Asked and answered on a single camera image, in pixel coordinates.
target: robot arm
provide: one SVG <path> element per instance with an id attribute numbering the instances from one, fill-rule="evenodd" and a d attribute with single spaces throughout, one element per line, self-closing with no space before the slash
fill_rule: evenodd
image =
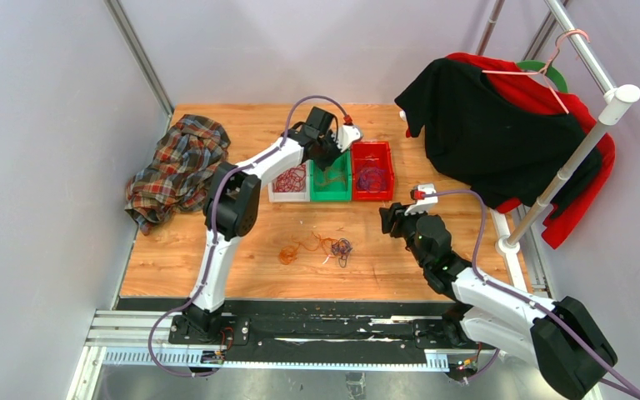
<path id="1" fill-rule="evenodd" d="M 588 310 L 571 297 L 556 302 L 518 290 L 459 257 L 443 220 L 428 215 L 438 202 L 434 193 L 432 184 L 419 185 L 412 191 L 414 204 L 395 202 L 379 212 L 382 232 L 404 239 L 428 286 L 456 302 L 442 316 L 450 342 L 456 347 L 469 341 L 488 343 L 538 368 L 564 397 L 585 396 L 606 371 L 543 310 L 559 316 L 613 366 L 617 355 Z"/>
<path id="2" fill-rule="evenodd" d="M 331 131 L 334 119 L 331 113 L 313 107 L 306 122 L 297 124 L 297 129 L 289 130 L 287 137 L 280 137 L 260 153 L 265 156 L 236 165 L 222 162 L 217 166 L 203 206 L 207 217 L 205 253 L 190 295 L 192 305 L 182 312 L 202 341 L 213 341 L 218 336 L 229 271 L 239 243 L 256 222 L 261 187 L 307 160 L 313 160 L 324 170 L 362 138 L 359 129 L 351 124 L 340 125 L 337 132 Z M 223 177 L 239 167 L 245 168 L 223 184 Z M 214 242 L 213 195 L 220 191 L 215 215 L 218 236 Z"/>

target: plaid shirt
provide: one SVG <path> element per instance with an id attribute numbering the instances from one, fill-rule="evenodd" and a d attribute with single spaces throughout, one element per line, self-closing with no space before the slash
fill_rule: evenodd
<path id="1" fill-rule="evenodd" d="M 141 233 L 166 222 L 174 210 L 200 211 L 217 164 L 227 159 L 229 136 L 218 122 L 183 115 L 158 142 L 153 162 L 126 185 L 124 208 Z"/>

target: wooden tabletop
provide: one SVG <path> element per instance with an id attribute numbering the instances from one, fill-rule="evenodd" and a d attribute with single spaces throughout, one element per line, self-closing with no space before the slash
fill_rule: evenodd
<path id="1" fill-rule="evenodd" d="M 311 106 L 301 106 L 293 121 L 304 121 Z M 332 105 L 320 105 L 339 115 Z M 173 121 L 183 114 L 203 115 L 220 122 L 232 144 L 231 163 L 254 157 L 267 148 L 283 130 L 289 105 L 180 105 Z M 434 183 L 437 190 L 466 186 L 437 173 L 425 157 L 423 138 L 405 137 L 406 124 L 391 105 L 347 105 L 347 112 L 362 129 L 364 141 L 387 141 L 396 174 L 394 202 L 411 203 L 410 189 L 419 183 Z M 383 235 L 379 207 L 382 202 L 270 203 L 266 188 L 261 193 L 258 220 L 242 240 L 227 281 L 228 298 L 303 298 L 337 300 L 425 301 L 444 300 L 431 290 L 404 242 Z M 452 234 L 453 249 L 466 259 L 478 235 L 480 211 L 468 195 L 441 197 L 433 212 L 440 215 Z M 122 296 L 186 297 L 195 283 L 205 247 L 205 217 L 201 212 L 176 214 L 173 219 L 138 234 Z M 301 249 L 297 260 L 283 265 L 281 248 L 292 238 L 310 238 L 312 233 L 346 238 L 352 253 L 345 268 L 334 259 L 326 263 L 322 250 Z M 495 278 L 508 282 L 504 262 L 496 252 L 496 233 L 487 215 L 487 227 L 477 265 Z M 526 269 L 521 259 L 522 270 Z"/>

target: red shirt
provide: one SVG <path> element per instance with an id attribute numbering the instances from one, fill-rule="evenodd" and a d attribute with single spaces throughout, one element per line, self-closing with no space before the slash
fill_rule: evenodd
<path id="1" fill-rule="evenodd" d="M 455 52 L 447 56 L 447 58 L 453 61 L 472 64 L 485 70 L 521 72 L 521 69 L 519 69 L 514 62 L 475 56 L 465 52 Z M 495 90 L 497 90 L 504 99 L 523 110 L 544 115 L 563 113 L 563 109 L 556 99 L 553 98 L 551 91 L 529 76 L 496 75 L 491 73 L 487 76 Z M 557 95 L 563 104 L 565 104 L 568 111 L 570 111 L 580 123 L 582 130 L 586 134 L 590 133 L 590 130 L 593 129 L 596 122 L 590 115 L 585 104 L 580 101 L 580 98 L 574 94 L 560 92 L 558 92 Z M 543 232 L 542 237 L 552 248 L 560 246 L 575 226 L 578 225 L 612 172 L 615 152 L 614 141 L 609 133 L 600 140 L 596 149 L 602 155 L 602 168 L 599 174 L 589 183 L 587 188 L 580 193 L 580 196 L 563 210 L 558 217 L 551 218 L 549 215 L 543 221 L 546 230 Z M 497 211 L 506 213 L 512 211 L 518 205 L 520 205 L 519 200 L 512 198 L 497 207 Z"/>

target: wall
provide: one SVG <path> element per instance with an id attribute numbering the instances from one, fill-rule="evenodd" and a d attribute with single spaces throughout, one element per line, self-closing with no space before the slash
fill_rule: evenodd
<path id="1" fill-rule="evenodd" d="M 576 24 L 619 85 L 640 87 L 640 5 L 580 0 L 569 7 Z M 551 48 L 544 51 L 550 54 Z M 568 86 L 598 115 L 598 87 L 566 44 L 555 65 Z M 617 370 L 640 387 L 640 102 L 612 130 L 617 161 L 607 185 L 571 237 L 547 254 L 559 296 L 584 301 L 619 356 Z M 628 398 L 604 389 L 606 399 Z"/>
<path id="2" fill-rule="evenodd" d="M 0 399 L 65 398 L 164 125 L 103 1 L 0 1 Z"/>
<path id="3" fill-rule="evenodd" d="M 474 52 L 493 0 L 124 0 L 173 103 L 392 103 L 435 58 Z M 512 0 L 487 54 L 520 58 L 546 14 Z"/>

